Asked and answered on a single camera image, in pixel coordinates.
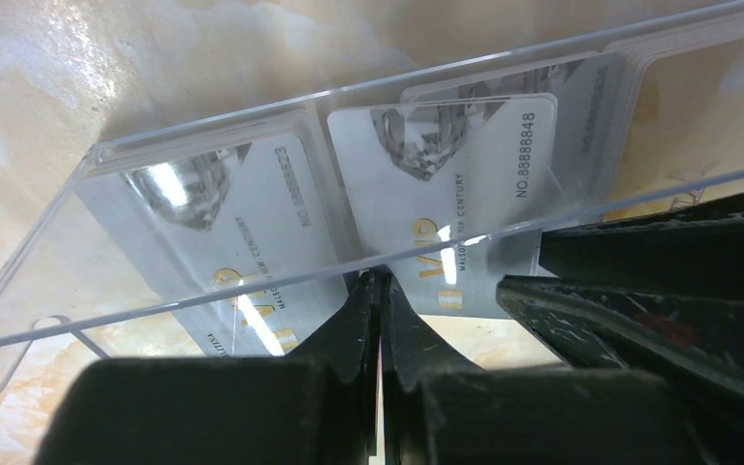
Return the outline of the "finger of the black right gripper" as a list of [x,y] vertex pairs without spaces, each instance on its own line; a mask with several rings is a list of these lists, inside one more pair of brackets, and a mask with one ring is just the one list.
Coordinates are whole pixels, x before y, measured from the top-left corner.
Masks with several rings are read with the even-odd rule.
[[744,464],[744,192],[547,232],[545,277],[501,308],[567,363],[641,369],[683,399],[720,464]]

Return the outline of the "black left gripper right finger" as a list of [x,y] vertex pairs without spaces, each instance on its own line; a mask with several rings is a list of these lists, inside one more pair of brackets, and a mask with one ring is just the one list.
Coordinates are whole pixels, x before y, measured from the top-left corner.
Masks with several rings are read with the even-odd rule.
[[667,383],[620,369],[487,371],[381,277],[389,464],[700,464],[695,429]]

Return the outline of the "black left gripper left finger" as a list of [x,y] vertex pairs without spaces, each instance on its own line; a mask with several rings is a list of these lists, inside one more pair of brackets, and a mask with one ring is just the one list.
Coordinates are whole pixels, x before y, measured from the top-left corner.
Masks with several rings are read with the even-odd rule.
[[70,386],[39,464],[364,464],[376,450],[376,281],[278,357],[109,358]]

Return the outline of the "clear plastic card box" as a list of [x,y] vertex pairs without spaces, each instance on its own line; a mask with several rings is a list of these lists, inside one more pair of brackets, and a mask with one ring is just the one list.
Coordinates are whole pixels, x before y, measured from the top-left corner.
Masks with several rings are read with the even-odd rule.
[[90,148],[0,270],[0,393],[31,345],[280,356],[389,267],[493,317],[541,234],[744,189],[744,1]]

